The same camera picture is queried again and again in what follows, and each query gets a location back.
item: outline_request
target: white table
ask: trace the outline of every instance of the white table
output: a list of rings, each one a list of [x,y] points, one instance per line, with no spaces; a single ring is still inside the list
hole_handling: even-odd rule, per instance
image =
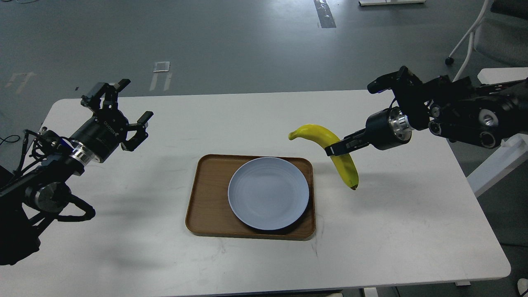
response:
[[[131,122],[154,112],[149,138],[68,181],[96,217],[54,222],[39,252],[0,267],[2,295],[218,295],[509,275],[445,139],[422,131],[404,146],[354,152],[360,184],[352,191],[317,144],[287,138],[306,123],[343,137],[391,100],[390,92],[366,90],[120,98]],[[44,126],[69,136],[90,115],[78,99],[65,99]],[[196,164],[210,153],[308,159],[315,236],[295,242],[191,234],[184,219]]]
[[[522,80],[528,77],[528,67],[485,68],[478,79],[486,85]],[[467,180],[475,196],[479,197],[503,177],[528,160],[528,135],[515,134],[493,152]]]

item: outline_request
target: chair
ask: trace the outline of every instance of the chair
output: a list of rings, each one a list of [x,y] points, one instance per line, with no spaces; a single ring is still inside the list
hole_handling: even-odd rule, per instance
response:
[[[510,66],[523,67],[528,65],[528,22],[518,26],[486,18],[484,13],[488,4],[489,0],[484,0],[477,20],[446,58],[446,65],[453,64],[453,54],[469,37],[466,59],[453,81],[460,78],[473,50]],[[528,0],[495,0],[491,6],[491,12],[528,20]]]

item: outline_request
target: table leg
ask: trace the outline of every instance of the table leg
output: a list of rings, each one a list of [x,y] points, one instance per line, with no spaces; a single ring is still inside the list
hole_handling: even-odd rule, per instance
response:
[[[378,297],[378,291],[374,287],[366,287],[361,290],[363,291],[363,296],[365,297]]]
[[[478,197],[527,159],[528,136],[516,134],[477,167],[467,181]]]

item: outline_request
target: chair leg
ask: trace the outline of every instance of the chair leg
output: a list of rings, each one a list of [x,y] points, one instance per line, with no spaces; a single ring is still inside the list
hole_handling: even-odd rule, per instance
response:
[[[480,23],[480,21],[482,20],[482,18],[484,17],[484,13],[486,12],[486,9],[488,8],[488,3],[489,3],[489,0],[484,0],[484,5],[482,5],[482,9],[480,10],[480,13],[478,14],[478,17],[477,19],[475,20],[475,22],[473,23],[473,25],[471,25],[471,27],[469,28],[469,30],[467,30],[466,34],[464,34],[464,36],[462,37],[462,39],[460,39],[460,41],[457,43],[456,47],[451,51],[451,53],[449,54],[449,58],[451,58],[455,52],[457,51],[457,49],[460,47],[460,45],[462,44],[462,42],[464,42],[464,40],[466,40],[466,38],[468,37],[468,35],[471,34],[471,32],[473,30],[475,30],[475,28],[478,26],[478,24]]]
[[[471,53],[473,52],[474,40],[475,40],[475,32],[471,32],[469,34],[469,43],[468,43],[468,47],[467,47],[466,59],[464,60],[464,63],[462,63],[462,66],[460,67],[460,70],[458,70],[458,73],[457,73],[457,75],[455,75],[455,78],[453,79],[453,81],[458,80],[460,78],[460,75],[462,74],[462,72],[466,68],[467,62],[469,62],[469,58],[471,57]]]

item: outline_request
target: banana tip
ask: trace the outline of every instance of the banana tip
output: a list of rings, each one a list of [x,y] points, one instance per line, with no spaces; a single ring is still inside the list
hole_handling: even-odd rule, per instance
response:
[[[296,133],[296,132],[297,132],[297,131],[293,131],[293,132],[291,132],[290,134],[288,134],[288,139],[289,139],[289,140],[294,140],[294,139],[296,139],[296,138],[297,138],[297,133]]]

